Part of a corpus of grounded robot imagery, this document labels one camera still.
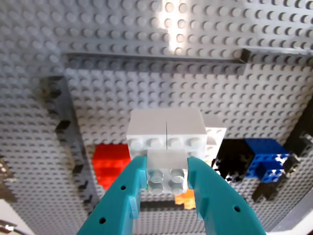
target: white 2x4 lego brick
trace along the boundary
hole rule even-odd
[[[206,130],[199,109],[134,110],[127,131],[130,156],[148,149],[185,149],[189,156],[205,156]]]
[[[188,154],[183,149],[149,149],[147,155],[148,191],[182,194],[187,191]]]

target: white lego brick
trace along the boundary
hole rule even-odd
[[[131,159],[166,148],[203,159],[207,134],[199,109],[149,109],[132,112],[126,139]]]
[[[166,149],[166,121],[155,109],[133,110],[126,139],[133,159],[146,156],[148,149]]]
[[[187,191],[188,154],[183,149],[149,149],[147,154],[148,191],[182,194]]]
[[[205,149],[205,161],[212,161],[216,158],[226,133],[226,127],[218,116],[202,115],[207,133]]]
[[[199,109],[171,109],[167,118],[167,148],[185,149],[203,159],[207,134]]]

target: light gray lego wall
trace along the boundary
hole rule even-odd
[[[0,154],[16,177],[7,183],[18,199],[13,208],[36,234],[75,234],[87,217],[72,181],[73,162],[41,97],[47,76],[67,77],[90,158],[95,144],[124,141],[135,108],[199,107],[224,121],[228,138],[283,143],[313,92],[310,67],[251,64],[242,76],[74,70],[63,54],[234,59],[251,47],[306,53],[312,9],[308,0],[0,1]],[[313,186],[312,163],[303,159],[274,202],[253,204],[256,180],[234,188],[270,230]],[[134,234],[204,231],[194,211],[140,217]]]

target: orange lego brick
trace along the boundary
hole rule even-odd
[[[184,208],[187,210],[196,208],[194,191],[187,189],[187,192],[182,193],[181,195],[175,195],[175,204],[184,204]]]

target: red lego brick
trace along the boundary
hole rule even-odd
[[[126,144],[99,144],[92,158],[99,185],[108,189],[131,161]]]

